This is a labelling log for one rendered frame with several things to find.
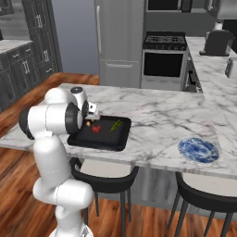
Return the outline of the grey fridge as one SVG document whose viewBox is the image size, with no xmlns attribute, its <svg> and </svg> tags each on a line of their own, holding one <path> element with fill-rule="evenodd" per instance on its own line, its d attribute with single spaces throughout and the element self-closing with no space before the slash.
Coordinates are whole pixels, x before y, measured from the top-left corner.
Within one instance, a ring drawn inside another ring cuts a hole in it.
<svg viewBox="0 0 237 237">
<path fill-rule="evenodd" d="M 94 0 L 100 84 L 141 86 L 144 0 Z"/>
</svg>

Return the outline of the microwave oven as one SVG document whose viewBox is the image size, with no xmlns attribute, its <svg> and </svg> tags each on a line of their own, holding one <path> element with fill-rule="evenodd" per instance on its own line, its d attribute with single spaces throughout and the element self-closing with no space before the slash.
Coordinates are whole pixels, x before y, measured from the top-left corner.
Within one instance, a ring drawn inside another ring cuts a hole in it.
<svg viewBox="0 0 237 237">
<path fill-rule="evenodd" d="M 194 0 L 147 0 L 147 12 L 205 13 L 203 6 L 194 7 Z"/>
</svg>

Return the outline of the steel oven with hob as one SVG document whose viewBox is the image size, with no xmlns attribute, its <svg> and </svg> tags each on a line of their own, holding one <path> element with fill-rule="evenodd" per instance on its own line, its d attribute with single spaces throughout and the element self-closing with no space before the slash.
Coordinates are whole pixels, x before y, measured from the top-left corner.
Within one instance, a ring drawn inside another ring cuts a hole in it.
<svg viewBox="0 0 237 237">
<path fill-rule="evenodd" d="M 188 49 L 181 31 L 148 31 L 143 42 L 142 89 L 180 91 Z"/>
</svg>

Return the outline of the dark grey toaster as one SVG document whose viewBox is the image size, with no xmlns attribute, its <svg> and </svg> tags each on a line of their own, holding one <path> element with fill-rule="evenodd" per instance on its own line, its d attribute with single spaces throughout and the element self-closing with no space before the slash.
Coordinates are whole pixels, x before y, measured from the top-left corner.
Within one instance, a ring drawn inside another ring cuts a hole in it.
<svg viewBox="0 0 237 237">
<path fill-rule="evenodd" d="M 234 40 L 234 35 L 227 30 L 212 30 L 206 35 L 206 43 L 200 56 L 228 56 L 227 46 Z"/>
</svg>

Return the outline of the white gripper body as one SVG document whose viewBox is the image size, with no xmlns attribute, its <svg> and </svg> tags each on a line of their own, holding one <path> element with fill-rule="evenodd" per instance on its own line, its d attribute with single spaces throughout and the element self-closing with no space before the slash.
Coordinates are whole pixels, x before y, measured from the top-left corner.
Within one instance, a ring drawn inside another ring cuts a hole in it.
<svg viewBox="0 0 237 237">
<path fill-rule="evenodd" d="M 99 120 L 101 117 L 100 112 L 93 113 L 93 114 L 88 114 L 85 119 L 90 119 L 90 120 Z"/>
</svg>

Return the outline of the green asparagus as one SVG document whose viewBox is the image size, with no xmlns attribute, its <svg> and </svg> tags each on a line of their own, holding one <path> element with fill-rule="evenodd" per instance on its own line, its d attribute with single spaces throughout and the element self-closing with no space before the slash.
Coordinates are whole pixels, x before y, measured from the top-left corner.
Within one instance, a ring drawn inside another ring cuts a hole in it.
<svg viewBox="0 0 237 237">
<path fill-rule="evenodd" d="M 109 132 L 112 132 L 115 128 L 117 128 L 118 126 L 120 126 L 122 124 L 122 121 L 119 119 L 117 120 L 113 126 L 111 127 L 110 131 Z"/>
</svg>

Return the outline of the blue patterned plate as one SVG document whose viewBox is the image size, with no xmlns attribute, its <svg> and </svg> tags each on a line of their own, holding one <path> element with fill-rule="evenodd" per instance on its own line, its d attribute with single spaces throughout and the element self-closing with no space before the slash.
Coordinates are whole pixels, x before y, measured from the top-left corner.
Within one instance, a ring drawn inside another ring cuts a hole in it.
<svg viewBox="0 0 237 237">
<path fill-rule="evenodd" d="M 213 163 L 219 158 L 215 145 L 201 138 L 186 138 L 179 142 L 178 150 L 185 158 L 202 164 Z"/>
</svg>

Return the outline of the dark grey cupboard run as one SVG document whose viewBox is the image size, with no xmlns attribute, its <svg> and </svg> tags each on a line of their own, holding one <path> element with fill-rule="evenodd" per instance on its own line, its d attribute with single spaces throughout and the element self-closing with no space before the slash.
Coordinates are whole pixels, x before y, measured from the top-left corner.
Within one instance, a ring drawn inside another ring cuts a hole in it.
<svg viewBox="0 0 237 237">
<path fill-rule="evenodd" d="M 0 113 L 61 70 L 52 0 L 0 0 Z"/>
</svg>

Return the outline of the dark base cupboard run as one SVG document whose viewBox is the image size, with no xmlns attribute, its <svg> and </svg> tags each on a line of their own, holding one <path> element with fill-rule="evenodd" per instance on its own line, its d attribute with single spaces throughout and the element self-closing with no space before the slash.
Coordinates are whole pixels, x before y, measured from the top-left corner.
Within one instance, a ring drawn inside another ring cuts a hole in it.
<svg viewBox="0 0 237 237">
<path fill-rule="evenodd" d="M 188 54 L 182 90 L 189 93 L 201 93 L 203 91 L 191 54 Z"/>
</svg>

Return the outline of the black tray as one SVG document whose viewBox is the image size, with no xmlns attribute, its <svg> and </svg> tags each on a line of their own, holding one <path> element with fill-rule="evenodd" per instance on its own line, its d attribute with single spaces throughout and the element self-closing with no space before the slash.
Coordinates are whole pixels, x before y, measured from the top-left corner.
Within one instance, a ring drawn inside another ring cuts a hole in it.
<svg viewBox="0 0 237 237">
<path fill-rule="evenodd" d="M 119 119 L 122 124 L 109 132 L 113 124 Z M 99 120 L 92 122 L 91 126 L 87 126 L 86 122 L 83 122 L 78 133 L 68 137 L 69 145 L 109 151 L 122 151 L 125 148 L 131 128 L 129 118 L 102 116 Z M 100 125 L 101 131 L 93 133 L 93 125 Z"/>
</svg>

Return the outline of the black stool with pale seat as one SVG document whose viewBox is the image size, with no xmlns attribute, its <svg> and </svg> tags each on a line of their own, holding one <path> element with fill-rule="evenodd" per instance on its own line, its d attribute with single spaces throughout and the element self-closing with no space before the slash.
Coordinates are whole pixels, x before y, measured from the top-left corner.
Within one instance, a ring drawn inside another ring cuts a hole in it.
<svg viewBox="0 0 237 237">
<path fill-rule="evenodd" d="M 204 237 L 207 236 L 216 212 L 225 213 L 220 237 L 226 237 L 232 216 L 237 213 L 237 180 L 176 172 L 178 190 L 171 210 L 167 229 L 170 228 L 180 198 L 183 199 L 174 237 L 179 237 L 188 205 L 209 210 Z"/>
<path fill-rule="evenodd" d="M 120 195 L 122 237 L 126 237 L 126 212 L 129 212 L 129 221 L 131 221 L 131 186 L 139 168 L 90 159 L 80 162 L 77 157 L 73 157 L 69 163 L 73 177 L 92 186 L 97 206 L 96 216 L 99 216 L 99 193 L 118 193 Z"/>
</svg>

